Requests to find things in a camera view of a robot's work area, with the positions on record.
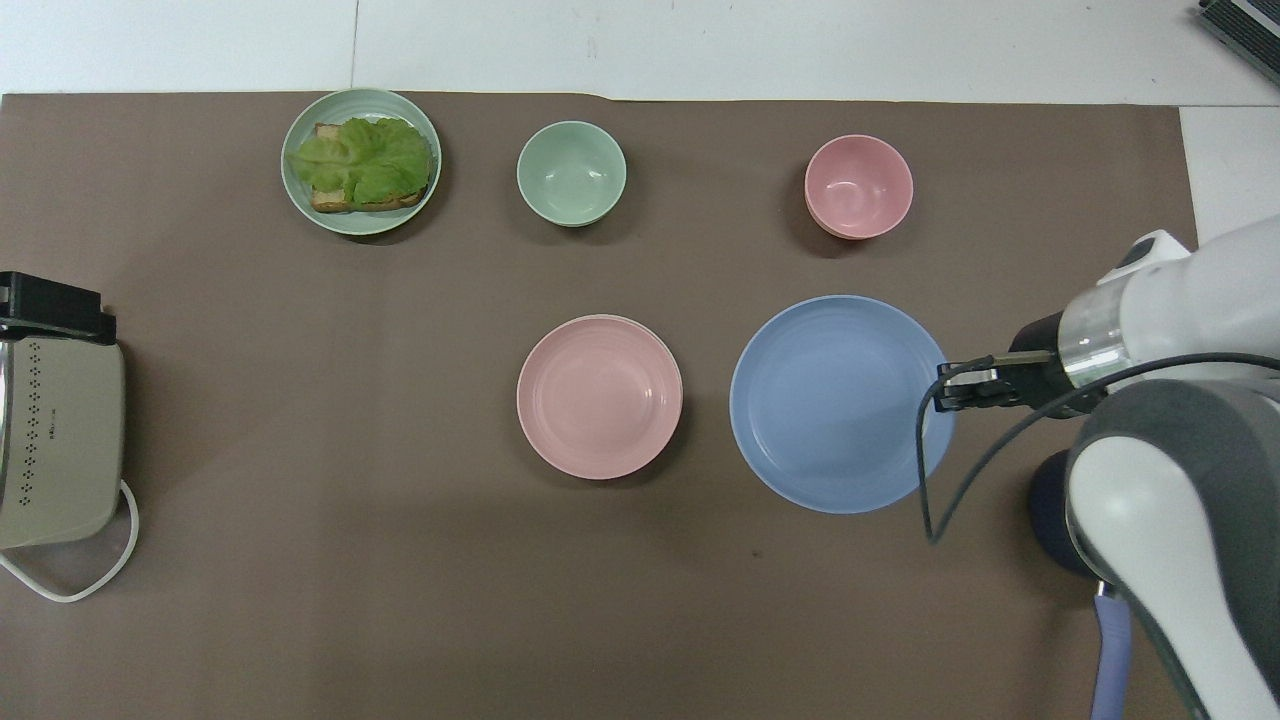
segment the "lettuce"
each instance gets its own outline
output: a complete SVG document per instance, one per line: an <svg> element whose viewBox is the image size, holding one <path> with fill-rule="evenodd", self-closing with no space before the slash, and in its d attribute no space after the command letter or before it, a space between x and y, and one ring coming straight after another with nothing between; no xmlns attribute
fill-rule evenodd
<svg viewBox="0 0 1280 720"><path fill-rule="evenodd" d="M302 182L320 192L342 188L355 205L413 195L431 177L426 141L399 118L352 118L338 140L312 137L288 159Z"/></svg>

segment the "small pink bowl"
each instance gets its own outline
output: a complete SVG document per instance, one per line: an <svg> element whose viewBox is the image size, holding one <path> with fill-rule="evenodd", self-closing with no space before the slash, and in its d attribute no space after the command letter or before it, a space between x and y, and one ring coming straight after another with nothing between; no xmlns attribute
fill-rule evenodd
<svg viewBox="0 0 1280 720"><path fill-rule="evenodd" d="M837 137L813 154L804 202L822 229L845 240L884 234L911 206L911 169L893 146L869 135Z"/></svg>

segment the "green bowl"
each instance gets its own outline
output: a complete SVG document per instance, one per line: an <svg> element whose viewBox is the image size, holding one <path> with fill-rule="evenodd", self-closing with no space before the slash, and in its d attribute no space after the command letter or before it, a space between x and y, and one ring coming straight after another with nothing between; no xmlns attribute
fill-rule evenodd
<svg viewBox="0 0 1280 720"><path fill-rule="evenodd" d="M417 205L380 213L317 213L311 208L311 186L298 179L289 165L288 154L297 151L303 141L315 135L316 123L342 124L351 118L365 118L371 122L378 122L379 118L399 118L426 138L428 151L435 163L431 177L426 181L426 192ZM387 90L356 87L325 95L293 120L288 135L284 136L284 146L280 147L280 179L284 181L284 191L289 193L289 200L312 223L342 234L376 234L404 224L426 205L440 182L443 161L440 136L435 133L431 120L426 119L417 105Z"/></svg>
<svg viewBox="0 0 1280 720"><path fill-rule="evenodd" d="M613 209L627 184L627 160L609 133L563 120L534 133L516 161L525 202L564 227L589 225Z"/></svg>

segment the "sandwich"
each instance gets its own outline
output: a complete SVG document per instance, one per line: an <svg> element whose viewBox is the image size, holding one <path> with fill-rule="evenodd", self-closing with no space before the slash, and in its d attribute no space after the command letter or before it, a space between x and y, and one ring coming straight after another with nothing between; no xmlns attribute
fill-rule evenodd
<svg viewBox="0 0 1280 720"><path fill-rule="evenodd" d="M316 123L315 136L287 156L298 179L311 186L311 208L320 213L412 208L422 200L433 167L426 141L399 118Z"/></svg>

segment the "purple utensil handle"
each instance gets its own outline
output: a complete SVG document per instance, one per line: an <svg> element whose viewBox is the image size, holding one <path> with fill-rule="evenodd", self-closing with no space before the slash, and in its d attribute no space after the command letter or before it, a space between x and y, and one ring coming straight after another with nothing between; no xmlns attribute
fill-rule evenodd
<svg viewBox="0 0 1280 720"><path fill-rule="evenodd" d="M1089 720L1121 720L1133 651L1129 603L1100 591L1093 596L1093 609L1098 614L1102 652L1098 656L1098 679L1093 685L1093 711Z"/></svg>

